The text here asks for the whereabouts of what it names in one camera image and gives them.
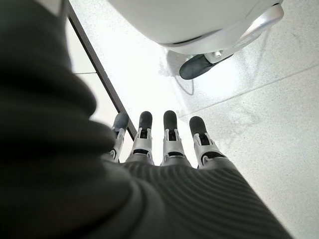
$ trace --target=robotic hand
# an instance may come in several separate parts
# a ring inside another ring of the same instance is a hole
[[[152,114],[143,112],[140,116],[138,133],[129,158],[126,162],[145,162],[154,165],[152,156]],[[191,166],[184,153],[183,145],[178,134],[177,118],[173,111],[164,114],[163,160],[161,166],[187,165]],[[124,135],[128,127],[129,117],[126,113],[119,113],[115,118],[112,130],[116,143],[111,150],[111,157],[106,160],[119,163],[119,156],[124,142]],[[200,117],[193,117],[189,121],[190,131],[194,141],[194,149],[198,161],[198,168],[211,168],[218,161],[228,161],[227,157],[217,148],[207,133],[205,123]]]

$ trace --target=black fingertip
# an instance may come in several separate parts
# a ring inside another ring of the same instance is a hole
[[[194,137],[194,135],[197,133],[207,133],[205,123],[201,117],[194,116],[193,118],[191,118],[189,121],[189,127],[192,137]]]
[[[164,114],[164,130],[177,128],[177,117],[174,111],[166,111]]]
[[[115,129],[124,129],[126,130],[128,128],[129,124],[129,115],[127,113],[118,113],[118,115],[115,117],[113,127]]]
[[[139,128],[149,128],[152,129],[153,117],[148,111],[141,113]]]

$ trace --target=white tiled floor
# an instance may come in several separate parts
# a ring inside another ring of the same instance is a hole
[[[204,118],[229,156],[295,238],[319,229],[319,2],[286,0],[284,19],[207,74],[184,81],[186,57],[151,42],[106,0],[71,0],[112,84],[137,126],[153,114],[156,164],[162,116],[174,110],[196,165],[188,121]]]

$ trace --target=white robot body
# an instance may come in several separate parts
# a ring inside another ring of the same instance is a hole
[[[284,16],[283,0],[109,2],[149,39],[177,53],[204,54],[209,67],[256,40]]]

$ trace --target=black wheel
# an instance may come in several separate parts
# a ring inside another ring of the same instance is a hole
[[[191,80],[198,76],[201,76],[202,74],[209,71],[212,67],[216,66],[218,63],[228,59],[229,57],[226,57],[225,59],[216,62],[216,63],[210,63],[204,54],[196,55],[193,58],[186,61],[179,70],[179,75],[184,80]]]

